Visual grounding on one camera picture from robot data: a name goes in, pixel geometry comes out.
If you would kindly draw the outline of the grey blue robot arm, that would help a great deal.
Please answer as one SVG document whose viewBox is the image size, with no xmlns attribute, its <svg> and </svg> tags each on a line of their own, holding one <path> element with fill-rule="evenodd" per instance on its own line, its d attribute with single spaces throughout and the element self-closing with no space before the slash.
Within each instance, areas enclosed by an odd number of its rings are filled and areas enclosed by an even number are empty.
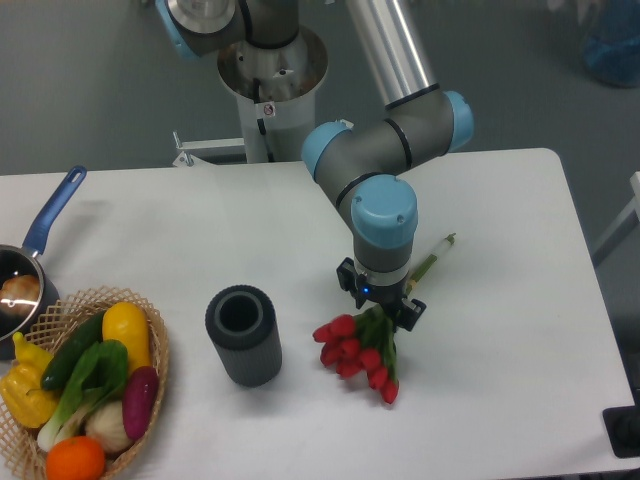
<svg viewBox="0 0 640 480">
<path fill-rule="evenodd" d="M 409 296 L 417 197 L 403 172 L 467 143 L 466 100 L 439 86 L 402 1 L 351 1 L 348 12 L 383 100 L 385 119 L 363 131 L 317 124 L 315 95 L 328 70 L 322 40 L 295 1 L 160 1 L 176 50 L 217 56 L 235 96 L 250 163 L 302 161 L 351 231 L 354 254 L 338 267 L 357 304 L 373 302 L 411 330 L 425 306 Z"/>
</svg>

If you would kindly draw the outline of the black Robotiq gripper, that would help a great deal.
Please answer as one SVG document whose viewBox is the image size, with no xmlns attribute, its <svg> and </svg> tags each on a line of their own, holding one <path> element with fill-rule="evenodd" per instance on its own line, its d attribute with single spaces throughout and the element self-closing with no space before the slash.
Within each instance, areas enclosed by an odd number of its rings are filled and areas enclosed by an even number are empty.
<svg viewBox="0 0 640 480">
<path fill-rule="evenodd" d="M 336 274 L 340 288 L 352 292 L 357 308 L 369 301 L 380 305 L 390 315 L 397 311 L 393 320 L 395 331 L 411 332 L 426 311 L 427 306 L 421 300 L 404 298 L 408 265 L 389 272 L 377 272 L 363 265 L 355 266 L 354 260 L 346 257 L 336 268 Z"/>
</svg>

